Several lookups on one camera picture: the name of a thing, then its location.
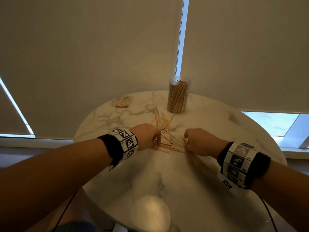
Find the round marble table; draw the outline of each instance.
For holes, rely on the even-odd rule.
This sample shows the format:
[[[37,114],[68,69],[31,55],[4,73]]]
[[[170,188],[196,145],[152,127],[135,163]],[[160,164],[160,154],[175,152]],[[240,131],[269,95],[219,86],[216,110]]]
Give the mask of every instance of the round marble table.
[[[151,123],[156,109],[167,118],[172,116],[166,110],[168,91],[130,96],[133,100],[129,108],[116,108],[118,99],[114,99],[91,112],[78,128],[74,142],[96,138],[115,128]],[[187,128],[196,127],[222,139],[259,147],[272,160],[286,164],[276,142],[251,118],[222,102],[190,94],[186,110],[175,115],[171,130],[183,136]],[[213,158],[203,158],[218,168]],[[104,169],[84,189],[112,218],[139,231],[273,231],[267,211],[254,192],[233,196],[215,174],[201,175],[180,152],[137,152],[112,171]]]

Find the person's left hand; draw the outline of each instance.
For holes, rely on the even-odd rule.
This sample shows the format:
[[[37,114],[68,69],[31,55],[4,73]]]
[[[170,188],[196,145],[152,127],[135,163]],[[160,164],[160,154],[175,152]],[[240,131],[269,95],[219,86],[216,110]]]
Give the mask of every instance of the person's left hand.
[[[141,124],[136,125],[133,128],[129,129],[137,138],[138,141],[138,150],[144,150],[147,148],[153,148],[154,150],[158,149],[158,145],[152,140],[157,138],[161,140],[161,131],[157,127],[151,124]]]

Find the black cable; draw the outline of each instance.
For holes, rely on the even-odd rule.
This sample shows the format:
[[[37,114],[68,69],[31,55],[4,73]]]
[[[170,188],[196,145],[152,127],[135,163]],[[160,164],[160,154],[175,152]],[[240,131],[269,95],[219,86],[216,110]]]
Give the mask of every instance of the black cable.
[[[61,219],[62,219],[64,213],[65,213],[66,210],[68,209],[68,206],[70,205],[70,203],[72,202],[72,200],[73,200],[73,198],[75,197],[76,194],[77,194],[77,191],[74,193],[74,195],[72,196],[72,198],[70,199],[70,201],[69,201],[68,204],[66,205],[66,208],[64,209],[62,215],[60,216],[60,218],[59,218],[59,220],[58,220],[58,222],[57,222],[55,228],[52,230],[52,232],[55,232],[55,231],[56,231],[57,226],[59,225],[59,222],[61,221]]]
[[[262,200],[262,202],[263,202],[263,204],[264,204],[264,206],[265,206],[265,208],[266,208],[266,210],[267,210],[267,212],[268,212],[268,215],[269,215],[269,217],[270,217],[270,219],[271,219],[272,225],[273,225],[275,231],[278,232],[277,227],[276,227],[276,225],[275,225],[275,222],[273,221],[273,218],[272,218],[272,216],[271,216],[271,214],[270,214],[270,211],[269,211],[269,209],[268,209],[268,207],[267,207],[265,201],[264,201],[258,194],[257,194],[257,196]]]

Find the plastic jar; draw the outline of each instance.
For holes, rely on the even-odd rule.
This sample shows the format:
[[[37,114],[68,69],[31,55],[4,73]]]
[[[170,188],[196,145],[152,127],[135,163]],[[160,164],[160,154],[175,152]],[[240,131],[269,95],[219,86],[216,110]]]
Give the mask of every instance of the plastic jar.
[[[174,76],[170,79],[168,111],[181,113],[185,110],[191,81],[189,78]]]

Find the black wristband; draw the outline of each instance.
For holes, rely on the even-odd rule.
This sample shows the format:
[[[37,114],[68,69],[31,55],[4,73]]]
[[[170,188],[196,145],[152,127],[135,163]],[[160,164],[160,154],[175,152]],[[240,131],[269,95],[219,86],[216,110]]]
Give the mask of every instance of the black wristband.
[[[117,140],[116,137],[109,134],[105,134],[98,138],[104,142],[108,154],[113,159],[111,164],[115,167],[123,157],[121,143]]]
[[[220,167],[223,167],[223,163],[224,163],[226,153],[228,152],[229,148],[233,145],[233,143],[234,142],[230,142],[229,144],[227,144],[227,146],[218,155],[217,162],[220,165]]]
[[[269,164],[270,157],[264,155],[261,152],[258,152],[252,160],[252,163],[248,169],[244,185],[250,188],[254,179],[260,178],[266,173],[269,168]]]

